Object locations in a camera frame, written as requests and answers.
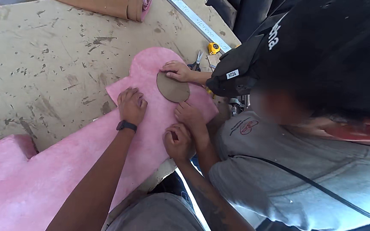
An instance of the workbench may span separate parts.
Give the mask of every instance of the workbench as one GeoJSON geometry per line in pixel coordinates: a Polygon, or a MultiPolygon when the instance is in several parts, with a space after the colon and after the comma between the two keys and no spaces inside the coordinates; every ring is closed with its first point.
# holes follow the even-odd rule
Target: workbench
{"type": "MultiPolygon", "coordinates": [[[[231,48],[239,45],[218,13],[184,2],[231,48]]],[[[153,46],[187,63],[208,41],[167,0],[153,0],[142,23],[93,13],[54,0],[0,7],[0,139],[29,134],[38,151],[116,108],[105,86],[129,75],[132,58],[153,46]]],[[[174,170],[165,161],[142,190],[174,170]]]]}

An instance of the gray shirt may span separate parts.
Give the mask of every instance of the gray shirt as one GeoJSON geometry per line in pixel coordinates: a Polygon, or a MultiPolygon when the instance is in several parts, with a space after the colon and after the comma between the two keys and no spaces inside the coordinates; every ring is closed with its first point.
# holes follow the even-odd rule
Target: gray shirt
{"type": "Polygon", "coordinates": [[[203,231],[186,201],[171,193],[156,193],[131,205],[107,231],[203,231]]]}
{"type": "Polygon", "coordinates": [[[344,231],[370,218],[296,176],[249,155],[288,167],[370,213],[370,146],[292,134],[246,111],[228,120],[217,136],[222,162],[209,172],[231,203],[301,230],[344,231]]]}

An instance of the person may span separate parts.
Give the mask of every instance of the person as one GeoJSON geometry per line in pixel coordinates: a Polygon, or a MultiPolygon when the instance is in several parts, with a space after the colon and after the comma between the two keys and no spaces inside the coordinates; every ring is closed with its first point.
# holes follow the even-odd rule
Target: person
{"type": "Polygon", "coordinates": [[[175,111],[203,175],[230,203],[287,226],[370,224],[370,1],[301,1],[228,53],[212,75],[178,61],[161,69],[217,95],[250,92],[249,110],[223,124],[216,150],[197,109],[175,111]]]}
{"type": "MultiPolygon", "coordinates": [[[[144,117],[148,103],[138,88],[121,92],[118,108],[119,132],[109,147],[66,199],[47,231],[101,230],[115,194],[128,149],[144,117]]],[[[251,225],[220,196],[192,166],[189,159],[191,135],[183,124],[166,129],[164,145],[185,177],[195,200],[212,230],[254,231],[251,225]]],[[[171,193],[148,195],[124,210],[108,231],[203,231],[193,209],[171,193]]]]}

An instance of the pink foam piece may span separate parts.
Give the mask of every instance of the pink foam piece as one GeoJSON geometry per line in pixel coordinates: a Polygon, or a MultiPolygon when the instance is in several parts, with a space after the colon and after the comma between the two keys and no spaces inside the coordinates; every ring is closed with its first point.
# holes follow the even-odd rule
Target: pink foam piece
{"type": "Polygon", "coordinates": [[[142,12],[141,12],[141,22],[144,21],[145,16],[149,12],[149,9],[151,8],[152,0],[143,0],[144,2],[147,2],[148,4],[145,6],[143,5],[142,7],[142,12]]]}
{"type": "MultiPolygon", "coordinates": [[[[167,159],[162,135],[176,123],[176,104],[158,91],[158,69],[167,61],[181,58],[165,48],[141,51],[132,61],[130,76],[107,87],[113,100],[127,86],[138,86],[149,102],[144,121],[138,127],[118,183],[111,209],[149,177],[167,159]]],[[[203,112],[206,122],[218,110],[208,93],[190,85],[188,102],[203,112]]],[[[44,231],[66,198],[106,150],[117,134],[119,110],[100,117],[33,156],[28,136],[0,140],[0,231],[44,231]]]]}

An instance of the hand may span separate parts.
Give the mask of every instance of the hand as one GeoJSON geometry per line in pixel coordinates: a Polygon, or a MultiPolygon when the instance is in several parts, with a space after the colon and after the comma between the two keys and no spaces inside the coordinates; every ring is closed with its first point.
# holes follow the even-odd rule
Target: hand
{"type": "Polygon", "coordinates": [[[194,132],[201,128],[206,129],[203,116],[196,107],[192,107],[186,102],[180,102],[174,113],[177,120],[184,123],[191,130],[194,136],[194,132]]]}
{"type": "Polygon", "coordinates": [[[178,161],[189,161],[193,154],[190,152],[192,143],[191,134],[183,124],[173,124],[165,129],[165,150],[172,159],[178,161]]]}
{"type": "Polygon", "coordinates": [[[138,92],[138,88],[128,87],[118,96],[119,116],[122,120],[138,126],[145,115],[148,102],[142,99],[143,94],[138,92]]]}
{"type": "Polygon", "coordinates": [[[172,71],[167,73],[167,77],[174,78],[180,82],[193,81],[192,74],[194,71],[191,71],[186,64],[183,64],[177,60],[171,60],[165,63],[160,70],[172,71]]]}

